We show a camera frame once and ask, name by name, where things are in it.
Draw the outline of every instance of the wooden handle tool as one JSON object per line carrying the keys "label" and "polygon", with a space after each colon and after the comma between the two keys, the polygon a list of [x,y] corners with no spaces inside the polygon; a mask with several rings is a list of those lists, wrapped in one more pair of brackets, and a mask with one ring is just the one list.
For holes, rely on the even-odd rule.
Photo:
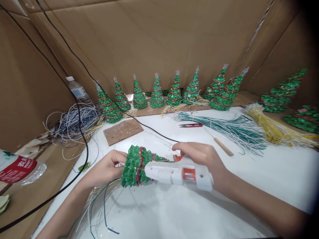
{"label": "wooden handle tool", "polygon": [[215,142],[229,155],[229,156],[233,156],[233,152],[230,151],[218,138],[214,137],[210,132],[208,132],[207,129],[205,129],[207,131],[207,133],[210,134],[210,136],[212,136],[215,140]]}

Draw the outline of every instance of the plastic water bottle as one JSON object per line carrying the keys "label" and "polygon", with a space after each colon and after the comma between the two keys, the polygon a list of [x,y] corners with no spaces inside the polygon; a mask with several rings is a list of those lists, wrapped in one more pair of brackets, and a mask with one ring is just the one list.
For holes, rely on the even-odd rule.
{"label": "plastic water bottle", "polygon": [[69,82],[70,90],[80,102],[85,104],[93,104],[93,101],[91,100],[83,86],[80,83],[76,82],[73,76],[69,76],[66,79]]}
{"label": "plastic water bottle", "polygon": [[36,181],[46,169],[42,162],[0,149],[0,182],[24,186]]}

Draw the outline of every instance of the white glue gun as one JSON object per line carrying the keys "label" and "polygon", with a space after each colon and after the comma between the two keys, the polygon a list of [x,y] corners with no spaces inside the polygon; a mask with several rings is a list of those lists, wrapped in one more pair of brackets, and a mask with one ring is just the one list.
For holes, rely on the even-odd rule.
{"label": "white glue gun", "polygon": [[148,162],[144,169],[146,176],[161,183],[178,185],[183,185],[186,179],[192,179],[196,181],[198,189],[213,190],[213,177],[206,166],[195,164],[187,155],[175,157],[178,162]]}

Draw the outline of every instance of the black cable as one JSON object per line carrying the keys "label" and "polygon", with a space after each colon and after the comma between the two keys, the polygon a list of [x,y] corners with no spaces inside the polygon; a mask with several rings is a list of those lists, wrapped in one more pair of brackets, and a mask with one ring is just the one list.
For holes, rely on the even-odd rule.
{"label": "black cable", "polygon": [[[102,86],[92,77],[92,75],[90,74],[90,72],[88,71],[88,69],[86,68],[85,64],[81,61],[81,59],[72,51],[72,49],[70,48],[69,44],[67,43],[67,41],[65,40],[65,38],[63,37],[63,35],[60,33],[60,31],[54,26],[54,24],[51,22],[51,20],[49,19],[49,17],[47,16],[47,14],[45,13],[45,11],[43,10],[41,4],[36,0],[36,2],[38,3],[39,7],[41,8],[42,12],[44,13],[44,15],[46,16],[47,20],[52,24],[52,26],[55,28],[55,30],[60,34],[60,36],[63,38],[64,42],[66,43],[67,47],[69,48],[69,50],[71,51],[71,53],[81,62],[81,64],[83,65],[83,67],[85,68],[86,72],[88,73],[88,75],[94,80],[94,82],[96,82],[99,87],[102,89],[102,91],[105,93],[105,95],[113,102],[115,103],[115,105],[119,108],[119,110],[128,115],[129,117],[132,117],[133,119],[135,119],[138,123],[140,123],[141,125],[153,130],[155,133],[157,133],[158,135],[168,139],[168,140],[171,140],[171,141],[174,141],[174,142],[177,142],[179,143],[179,141],[177,140],[174,140],[174,139],[170,139],[162,134],[160,134],[159,132],[157,132],[155,129],[145,125],[145,124],[142,124],[141,122],[139,122],[135,117],[125,113],[118,105],[117,103],[112,100],[107,94],[106,92],[104,91],[104,89],[102,88]],[[52,67],[52,69],[54,70],[54,72],[58,75],[58,77],[60,78],[60,80],[63,82],[63,84],[68,88],[68,90],[70,91],[70,93],[72,94],[74,100],[75,100],[75,103],[77,105],[77,109],[78,109],[78,112],[79,112],[79,131],[81,133],[81,136],[84,140],[84,143],[85,143],[85,146],[86,146],[86,160],[85,160],[85,163],[84,165],[86,165],[87,161],[88,161],[88,156],[89,156],[89,152],[88,152],[88,145],[87,145],[87,142],[86,142],[86,139],[84,137],[84,134],[81,130],[81,121],[80,121],[80,116],[81,116],[81,113],[80,113],[80,107],[79,107],[79,104],[77,102],[77,99],[75,97],[75,95],[72,93],[72,91],[69,89],[68,85],[64,82],[64,80],[62,79],[62,77],[60,76],[60,74],[57,72],[57,70],[54,68],[54,66],[52,65],[52,63],[50,62],[50,60],[43,54],[43,52],[37,47],[37,45],[33,42],[33,40],[30,38],[30,36],[28,35],[28,33],[21,27],[21,25],[17,22],[17,20],[1,5],[0,3],[0,7],[11,17],[11,19],[18,25],[18,27],[23,31],[23,33],[27,36],[27,38],[31,41],[31,43],[33,44],[33,46],[41,53],[41,55],[47,60],[47,62],[50,64],[50,66]],[[19,222],[21,222],[22,220],[24,220],[25,218],[27,218],[28,216],[30,216],[31,214],[33,214],[34,212],[36,212],[37,210],[39,210],[41,207],[43,207],[44,205],[46,205],[48,202],[50,202],[52,199],[54,199],[56,196],[58,196],[60,193],[62,193],[66,188],[68,188],[77,178],[78,176],[80,175],[80,173],[82,173],[84,167],[80,170],[80,172],[71,180],[71,182],[69,182],[64,188],[62,188],[60,191],[58,191],[56,194],[54,194],[52,197],[50,197],[49,199],[47,199],[46,201],[44,201],[42,204],[40,204],[39,206],[37,206],[36,208],[32,209],[31,211],[29,211],[28,213],[26,213],[25,215],[21,216],[20,218],[14,220],[13,222],[9,223],[8,225],[4,226],[4,227],[1,227],[0,228],[0,233],[10,229],[11,227],[15,226],[16,224],[18,224]]]}
{"label": "black cable", "polygon": [[[55,73],[59,76],[60,80],[65,84],[65,86],[68,88],[68,90],[70,91],[70,93],[72,94],[75,103],[77,105],[77,109],[79,111],[79,131],[83,137],[85,146],[86,146],[86,160],[85,160],[85,164],[88,161],[88,157],[89,157],[89,148],[86,142],[86,139],[84,137],[84,134],[81,130],[81,113],[80,113],[80,107],[79,104],[77,102],[77,99],[75,97],[75,95],[72,93],[72,91],[69,89],[69,87],[67,86],[67,84],[64,82],[64,80],[62,79],[62,77],[59,75],[59,73],[57,72],[57,70],[54,68],[54,66],[52,65],[52,63],[49,61],[49,59],[43,54],[43,52],[37,47],[37,45],[33,42],[33,40],[30,38],[30,36],[28,35],[28,33],[26,33],[26,31],[21,27],[21,25],[17,22],[17,20],[1,5],[0,3],[0,7],[12,18],[12,20],[19,26],[19,28],[23,31],[23,33],[28,37],[28,39],[31,41],[31,43],[34,45],[34,47],[41,53],[41,55],[48,61],[48,63],[50,64],[50,66],[52,67],[52,69],[55,71]],[[1,227],[0,228],[0,233],[10,229],[11,227],[13,227],[14,225],[18,224],[19,222],[21,222],[22,220],[24,220],[25,218],[27,218],[28,216],[30,216],[32,213],[36,212],[37,210],[39,210],[41,207],[43,207],[44,205],[46,205],[48,202],[50,202],[52,199],[54,199],[56,196],[58,196],[60,193],[62,193],[67,187],[69,187],[80,175],[80,173],[82,173],[84,167],[80,170],[80,172],[64,187],[62,188],[60,191],[58,191],[56,194],[54,194],[52,197],[50,197],[49,199],[47,199],[45,202],[41,203],[39,206],[37,206],[36,208],[32,209],[31,211],[29,211],[28,213],[26,213],[25,215],[23,215],[22,217],[14,220],[13,222],[9,223],[8,225]]]}
{"label": "black cable", "polygon": [[62,37],[62,39],[64,40],[65,44],[66,44],[67,47],[69,48],[70,52],[71,52],[71,53],[80,61],[80,63],[83,65],[83,67],[84,67],[84,69],[86,70],[87,74],[92,78],[92,80],[93,80],[96,84],[98,84],[98,86],[102,89],[102,91],[105,93],[105,95],[106,95],[111,101],[113,101],[113,103],[115,103],[115,105],[119,108],[119,110],[120,110],[122,113],[126,114],[126,115],[129,116],[129,117],[132,117],[132,118],[135,119],[138,123],[140,123],[141,125],[143,125],[143,126],[149,128],[149,129],[153,130],[155,133],[159,134],[160,136],[162,136],[162,137],[164,137],[164,138],[166,138],[166,139],[168,139],[168,140],[171,140],[171,141],[174,141],[174,142],[179,143],[179,141],[174,140],[174,139],[170,139],[170,138],[168,138],[168,137],[166,137],[166,136],[160,134],[160,133],[157,132],[155,129],[153,129],[153,128],[151,128],[151,127],[145,125],[145,124],[142,124],[141,122],[139,122],[139,121],[138,121],[135,117],[133,117],[132,115],[129,115],[129,114],[125,113],[125,112],[117,105],[117,103],[116,103],[114,100],[112,100],[112,99],[108,96],[108,94],[104,91],[104,89],[102,88],[102,86],[93,78],[93,76],[90,74],[90,72],[89,72],[88,69],[86,68],[85,64],[83,63],[83,61],[81,61],[81,59],[72,51],[71,47],[70,47],[69,44],[67,43],[67,41],[66,41],[66,39],[64,38],[64,36],[60,33],[60,31],[59,31],[59,30],[55,27],[55,25],[51,22],[50,18],[48,17],[48,15],[46,14],[46,12],[45,12],[44,9],[42,8],[42,6],[41,6],[41,4],[39,3],[39,1],[36,0],[36,2],[37,2],[37,4],[39,5],[39,7],[40,7],[41,11],[43,12],[43,14],[45,15],[46,19],[50,22],[50,24],[54,27],[54,29],[55,29],[55,30],[59,33],[59,35]]}

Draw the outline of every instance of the thread snips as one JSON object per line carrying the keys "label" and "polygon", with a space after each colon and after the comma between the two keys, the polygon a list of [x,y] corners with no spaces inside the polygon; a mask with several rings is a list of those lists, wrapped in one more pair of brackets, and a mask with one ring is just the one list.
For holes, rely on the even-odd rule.
{"label": "thread snips", "polygon": [[193,124],[180,124],[180,128],[193,128],[193,127],[203,127],[202,123],[193,123]]}

